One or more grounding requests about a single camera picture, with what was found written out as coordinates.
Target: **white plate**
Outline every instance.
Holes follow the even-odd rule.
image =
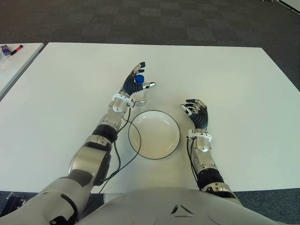
[[[137,115],[132,123],[137,127],[142,138],[139,154],[149,159],[160,159],[170,155],[180,140],[176,121],[161,111],[146,111]],[[128,131],[132,148],[138,152],[140,137],[136,128],[130,124]]]

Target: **gray carpet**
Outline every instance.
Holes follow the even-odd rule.
[[[0,213],[6,203],[9,192],[0,192]],[[36,193],[18,193],[30,199]],[[248,209],[275,221],[287,224],[300,224],[300,188],[270,191],[235,192],[240,202]],[[97,197],[93,209],[102,204],[102,196]]]
[[[0,43],[261,47],[300,90],[300,16],[260,0],[1,0]],[[0,211],[6,192],[0,192]],[[239,192],[245,207],[300,224],[300,189]]]

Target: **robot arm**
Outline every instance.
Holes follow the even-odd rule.
[[[156,85],[138,85],[134,82],[135,76],[144,71],[141,69],[143,67],[144,62],[138,64],[130,72],[120,92],[113,96],[108,113],[73,156],[68,176],[55,180],[20,209],[1,217],[0,224],[65,225],[77,221],[92,188],[100,186],[106,178],[110,152],[113,142],[117,140],[121,118],[131,106],[130,95]]]
[[[180,105],[195,125],[194,130],[188,131],[188,155],[199,189],[213,195],[227,198],[241,204],[224,180],[211,156],[211,135],[208,134],[207,106],[199,99],[188,99],[186,104]]]

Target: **triangle logo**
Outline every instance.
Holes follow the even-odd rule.
[[[175,205],[171,212],[173,217],[194,217],[194,214],[187,207],[182,204]]]

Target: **pen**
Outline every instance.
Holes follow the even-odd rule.
[[[15,50],[13,50],[10,55],[14,55],[17,53],[17,51],[19,51],[21,48],[23,48],[23,45],[20,45],[19,47],[17,47]]]

